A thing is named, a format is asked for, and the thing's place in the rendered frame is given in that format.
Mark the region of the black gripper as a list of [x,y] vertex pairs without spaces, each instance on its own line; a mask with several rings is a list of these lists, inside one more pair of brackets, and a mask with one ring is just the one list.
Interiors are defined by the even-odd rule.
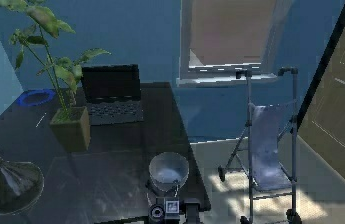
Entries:
[[149,208],[149,224],[164,224],[165,212],[160,204],[154,204]]

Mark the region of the black table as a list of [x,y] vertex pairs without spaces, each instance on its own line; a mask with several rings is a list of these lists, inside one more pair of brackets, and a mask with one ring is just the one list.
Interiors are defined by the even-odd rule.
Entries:
[[94,126],[88,150],[72,154],[63,150],[49,127],[56,100],[34,107],[11,104],[0,115],[0,155],[38,165],[45,183],[33,207],[21,215],[0,216],[0,224],[97,224],[144,216],[148,166],[162,152],[176,152],[188,160],[189,177],[180,196],[196,198],[202,210],[210,210],[170,85],[142,84],[141,101],[143,121]]

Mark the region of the green house plant in pot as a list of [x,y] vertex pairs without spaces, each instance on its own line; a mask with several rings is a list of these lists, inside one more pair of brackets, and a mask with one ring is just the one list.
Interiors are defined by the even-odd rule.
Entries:
[[32,24],[24,29],[16,28],[9,37],[11,45],[19,45],[14,68],[18,70],[28,50],[42,65],[37,76],[47,73],[60,102],[49,122],[56,140],[67,153],[84,152],[88,149],[91,134],[86,106],[76,105],[77,85],[84,76],[82,65],[91,59],[109,54],[102,48],[91,48],[82,52],[79,58],[54,57],[49,50],[45,33],[57,39],[60,32],[73,33],[75,30],[65,21],[58,19],[52,10],[43,6],[45,0],[0,0],[0,8],[26,15]]

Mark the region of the grey folding stroller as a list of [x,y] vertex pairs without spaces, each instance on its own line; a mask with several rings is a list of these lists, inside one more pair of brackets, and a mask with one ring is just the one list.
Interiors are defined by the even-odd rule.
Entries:
[[[296,67],[282,67],[277,75],[289,72],[293,77],[293,99],[287,104],[257,106],[252,103],[252,70],[242,69],[235,74],[245,77],[247,84],[247,118],[227,164],[218,167],[221,182],[226,175],[243,172],[248,178],[249,217],[242,216],[240,224],[253,224],[254,202],[257,200],[291,197],[291,207],[286,211],[288,224],[302,224],[297,213],[297,80]],[[291,172],[279,161],[278,143],[291,130]]]

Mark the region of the black laptop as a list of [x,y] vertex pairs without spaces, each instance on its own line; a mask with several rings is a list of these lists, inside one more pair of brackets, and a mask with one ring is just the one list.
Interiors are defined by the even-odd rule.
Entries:
[[137,64],[82,68],[81,83],[91,126],[143,120]]

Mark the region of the black desk lamp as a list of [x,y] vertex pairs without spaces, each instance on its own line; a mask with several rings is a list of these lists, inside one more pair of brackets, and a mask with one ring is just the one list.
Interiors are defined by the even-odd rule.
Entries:
[[44,189],[44,175],[32,162],[6,161],[0,156],[0,215],[34,205]]

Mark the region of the white pen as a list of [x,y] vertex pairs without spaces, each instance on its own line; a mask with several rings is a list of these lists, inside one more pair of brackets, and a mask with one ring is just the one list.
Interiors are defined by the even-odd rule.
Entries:
[[43,119],[45,118],[45,116],[46,116],[46,112],[40,117],[40,119],[38,120],[38,122],[36,123],[36,128],[38,128],[39,126],[40,126],[40,124],[41,124],[41,122],[43,121]]

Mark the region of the brown room door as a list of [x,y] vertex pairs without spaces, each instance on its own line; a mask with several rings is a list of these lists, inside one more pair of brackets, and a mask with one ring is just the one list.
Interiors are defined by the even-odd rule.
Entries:
[[345,6],[314,78],[300,137],[345,180]]

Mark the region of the window with grey frame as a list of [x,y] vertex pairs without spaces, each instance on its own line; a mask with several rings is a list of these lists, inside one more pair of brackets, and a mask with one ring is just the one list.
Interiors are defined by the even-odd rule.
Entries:
[[255,82],[274,68],[296,0],[181,0],[179,87],[231,86],[249,70]]

